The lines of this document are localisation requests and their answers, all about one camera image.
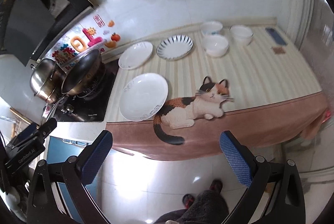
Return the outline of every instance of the dark pants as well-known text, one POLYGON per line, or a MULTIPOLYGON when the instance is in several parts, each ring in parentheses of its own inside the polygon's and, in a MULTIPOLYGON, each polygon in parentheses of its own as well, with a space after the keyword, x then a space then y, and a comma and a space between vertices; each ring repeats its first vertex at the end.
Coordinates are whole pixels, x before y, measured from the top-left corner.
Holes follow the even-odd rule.
POLYGON ((165 224, 167 220, 180 224, 221 224, 227 216, 228 206, 224 198, 216 191, 205 190, 189 209, 166 213, 155 224, 165 224))

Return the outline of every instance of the cat's tail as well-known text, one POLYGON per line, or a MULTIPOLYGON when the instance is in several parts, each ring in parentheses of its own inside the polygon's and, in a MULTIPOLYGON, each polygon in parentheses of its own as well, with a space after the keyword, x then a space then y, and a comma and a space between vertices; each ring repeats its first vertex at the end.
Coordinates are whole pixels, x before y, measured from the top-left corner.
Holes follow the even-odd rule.
POLYGON ((171 145, 182 145, 184 138, 181 136, 174 136, 166 134, 161 128, 161 114, 157 113, 153 119, 153 129, 156 136, 163 142, 171 145))

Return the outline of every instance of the gas stove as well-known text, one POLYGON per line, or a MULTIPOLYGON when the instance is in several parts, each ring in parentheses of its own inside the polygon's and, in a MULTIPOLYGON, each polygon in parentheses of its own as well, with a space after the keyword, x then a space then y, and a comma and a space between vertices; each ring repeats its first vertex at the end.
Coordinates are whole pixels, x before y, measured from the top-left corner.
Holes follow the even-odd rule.
POLYGON ((102 122, 118 71, 118 61, 106 64, 103 79, 85 97, 71 96, 60 102, 54 114, 59 122, 102 122))

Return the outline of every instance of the cat's ear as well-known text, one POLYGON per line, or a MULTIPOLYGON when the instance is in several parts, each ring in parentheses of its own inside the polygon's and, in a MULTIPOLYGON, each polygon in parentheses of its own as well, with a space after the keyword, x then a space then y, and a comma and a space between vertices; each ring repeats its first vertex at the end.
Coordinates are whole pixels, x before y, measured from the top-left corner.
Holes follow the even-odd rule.
POLYGON ((219 84, 222 84, 222 85, 225 86, 226 88, 228 88, 228 85, 229 85, 227 79, 221 80, 219 84))
POLYGON ((209 76, 206 76, 204 78, 203 84, 208 84, 208 83, 212 83, 212 80, 211 80, 211 78, 209 76))

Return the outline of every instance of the stove knob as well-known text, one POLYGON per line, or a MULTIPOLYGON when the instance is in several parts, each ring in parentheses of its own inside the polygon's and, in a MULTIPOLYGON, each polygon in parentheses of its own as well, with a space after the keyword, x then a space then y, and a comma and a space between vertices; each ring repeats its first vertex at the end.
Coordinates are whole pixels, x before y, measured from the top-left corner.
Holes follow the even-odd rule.
POLYGON ((73 107, 71 104, 67 104, 67 105, 66 105, 66 110, 67 110, 69 113, 73 113, 73 111, 74 111, 74 107, 73 107))

